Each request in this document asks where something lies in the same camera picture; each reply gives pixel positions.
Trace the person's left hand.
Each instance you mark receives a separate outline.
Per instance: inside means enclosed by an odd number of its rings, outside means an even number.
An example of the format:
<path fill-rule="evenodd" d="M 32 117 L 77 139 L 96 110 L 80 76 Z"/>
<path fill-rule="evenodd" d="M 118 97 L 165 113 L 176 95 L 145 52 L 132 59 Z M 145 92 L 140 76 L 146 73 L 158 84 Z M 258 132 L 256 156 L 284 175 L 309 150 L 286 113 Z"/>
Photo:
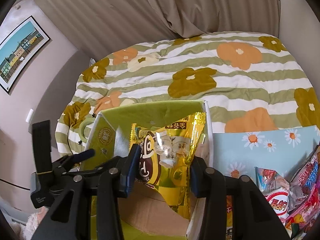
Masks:
<path fill-rule="evenodd" d="M 22 231 L 23 239 L 32 239 L 36 229 L 38 228 L 39 224 L 41 223 L 47 212 L 48 208 L 43 206 L 41 207 L 39 212 L 32 213 L 29 216 L 27 223 Z"/>

